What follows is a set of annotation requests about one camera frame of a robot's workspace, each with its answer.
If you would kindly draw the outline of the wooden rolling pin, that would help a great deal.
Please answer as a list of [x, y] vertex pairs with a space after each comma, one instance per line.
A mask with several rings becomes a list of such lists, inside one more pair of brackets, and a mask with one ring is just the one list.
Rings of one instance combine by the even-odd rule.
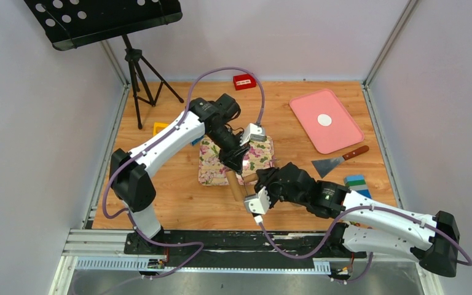
[[225, 175], [232, 195], [237, 202], [244, 201], [245, 197], [249, 195], [246, 191], [247, 186], [258, 180], [258, 175], [256, 173], [246, 176], [237, 176], [233, 170], [227, 170]]

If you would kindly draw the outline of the floral yellow tray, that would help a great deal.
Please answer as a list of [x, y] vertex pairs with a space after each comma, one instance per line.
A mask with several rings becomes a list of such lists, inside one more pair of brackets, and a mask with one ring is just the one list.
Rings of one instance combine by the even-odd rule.
[[[220, 148], [209, 138], [200, 142], [199, 183], [204, 186], [228, 186], [228, 170], [218, 159]], [[255, 173], [258, 169], [275, 166], [276, 157], [271, 136], [264, 142], [250, 142], [250, 149], [243, 158], [243, 176]]]

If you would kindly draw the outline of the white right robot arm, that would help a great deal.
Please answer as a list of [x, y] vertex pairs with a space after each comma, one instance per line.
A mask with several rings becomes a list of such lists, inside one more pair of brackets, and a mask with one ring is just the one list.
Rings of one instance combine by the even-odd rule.
[[337, 257], [348, 251], [399, 256], [443, 277], [455, 277], [459, 264], [472, 266], [459, 245], [455, 218], [448, 212], [430, 215], [395, 208], [346, 186], [315, 180], [293, 163], [257, 170], [255, 180], [255, 193], [244, 204], [261, 229], [265, 228], [263, 215], [277, 202], [298, 204], [319, 218], [333, 220], [311, 252], [294, 255], [282, 251], [288, 258], [310, 258], [326, 246]]

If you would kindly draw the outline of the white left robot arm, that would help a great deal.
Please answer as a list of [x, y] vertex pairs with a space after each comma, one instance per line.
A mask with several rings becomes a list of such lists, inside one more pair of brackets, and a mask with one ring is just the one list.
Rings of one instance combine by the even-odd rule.
[[226, 94], [216, 101], [190, 100], [185, 110], [156, 136], [128, 152], [118, 149], [112, 154], [108, 187], [124, 203], [128, 217], [141, 235], [140, 246], [147, 253], [158, 253], [164, 240], [152, 204], [156, 197], [152, 177], [176, 153], [202, 136], [217, 145], [219, 161], [225, 167], [241, 173], [251, 138], [262, 136], [262, 128], [250, 123], [241, 132], [232, 131], [229, 122], [240, 111], [235, 99]]

